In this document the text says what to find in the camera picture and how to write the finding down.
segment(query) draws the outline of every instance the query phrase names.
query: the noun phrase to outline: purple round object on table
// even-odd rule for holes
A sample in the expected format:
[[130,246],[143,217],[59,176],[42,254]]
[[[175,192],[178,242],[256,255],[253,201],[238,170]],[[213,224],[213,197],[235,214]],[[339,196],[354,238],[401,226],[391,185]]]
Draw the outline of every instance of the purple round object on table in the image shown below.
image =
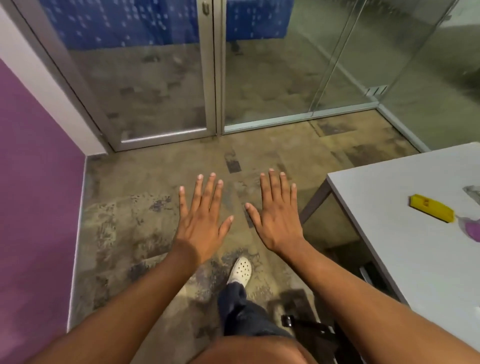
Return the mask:
[[466,222],[465,230],[470,238],[476,242],[480,242],[480,220]]

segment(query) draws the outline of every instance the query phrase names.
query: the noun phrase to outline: finger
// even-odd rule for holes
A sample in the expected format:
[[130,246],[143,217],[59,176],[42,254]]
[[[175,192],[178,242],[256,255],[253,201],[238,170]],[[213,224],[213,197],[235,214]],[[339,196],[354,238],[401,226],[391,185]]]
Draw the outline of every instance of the finger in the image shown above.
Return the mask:
[[232,226],[233,222],[233,215],[229,216],[222,225],[220,225],[220,228],[218,229],[218,238],[220,241],[222,241],[228,232],[230,231],[230,227]]
[[193,191],[192,206],[190,206],[190,211],[195,212],[200,206],[200,201],[202,200],[202,184],[204,182],[204,175],[199,174],[197,177],[197,182],[195,183],[195,189]]
[[282,192],[280,189],[280,181],[276,176],[275,171],[273,168],[268,170],[268,174],[270,175],[270,188],[272,189],[272,199],[274,201],[281,201],[282,200]]
[[290,203],[290,186],[288,184],[287,175],[285,172],[280,172],[280,186],[282,188],[283,202]]
[[245,209],[248,212],[248,216],[250,216],[250,219],[252,219],[253,226],[257,229],[262,227],[262,219],[260,218],[260,214],[258,213],[258,210],[253,206],[252,204],[246,203],[245,204]]
[[188,215],[187,201],[185,201],[185,187],[179,188],[179,205],[180,205],[180,218],[184,218]]
[[270,182],[265,173],[260,173],[260,188],[262,189],[262,203],[267,206],[272,202],[272,191],[270,190]]
[[297,207],[297,184],[292,183],[292,187],[290,188],[290,204],[298,210]]
[[207,185],[205,186],[204,194],[202,195],[202,201],[200,203],[200,208],[203,211],[208,211],[210,208],[210,203],[212,202],[212,195],[213,195],[213,186],[215,183],[215,173],[210,173],[210,177],[208,177]]
[[210,214],[218,219],[218,214],[220,212],[220,203],[222,202],[222,190],[223,190],[223,181],[219,180],[215,187],[215,193],[213,194],[212,205],[210,206]]

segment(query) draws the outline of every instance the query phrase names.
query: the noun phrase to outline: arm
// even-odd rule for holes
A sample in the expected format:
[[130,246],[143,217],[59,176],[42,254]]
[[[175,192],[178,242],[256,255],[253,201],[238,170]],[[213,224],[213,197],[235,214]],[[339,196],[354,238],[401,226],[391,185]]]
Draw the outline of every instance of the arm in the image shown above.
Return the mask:
[[266,247],[323,298],[369,363],[480,363],[480,353],[316,251],[303,238],[297,187],[284,173],[262,174],[263,210],[246,208]]
[[180,187],[180,222],[166,258],[29,363],[130,363],[170,301],[219,248],[232,224],[230,216],[218,228],[223,182],[218,181],[214,193],[212,173],[203,195],[202,182],[200,175],[190,210]]

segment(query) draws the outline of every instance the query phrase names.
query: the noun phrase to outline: table top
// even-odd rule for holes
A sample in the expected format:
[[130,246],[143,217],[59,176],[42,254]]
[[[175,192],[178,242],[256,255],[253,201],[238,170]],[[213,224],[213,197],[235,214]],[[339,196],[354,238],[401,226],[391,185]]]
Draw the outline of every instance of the table top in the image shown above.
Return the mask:
[[[462,188],[480,185],[480,144],[329,173],[333,191],[396,294],[480,351],[480,243],[458,217],[480,219]],[[408,206],[420,194],[449,206],[445,223]]]

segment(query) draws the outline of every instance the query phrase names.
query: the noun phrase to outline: forearm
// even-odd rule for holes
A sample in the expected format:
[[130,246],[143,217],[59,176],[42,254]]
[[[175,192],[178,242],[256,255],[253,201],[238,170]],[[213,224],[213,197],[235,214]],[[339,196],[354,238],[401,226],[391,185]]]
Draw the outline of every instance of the forearm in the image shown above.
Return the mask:
[[369,363],[473,363],[480,354],[317,252],[305,240],[279,255],[328,305]]
[[128,364],[197,266],[195,252],[185,244],[176,244],[154,269],[30,363]]

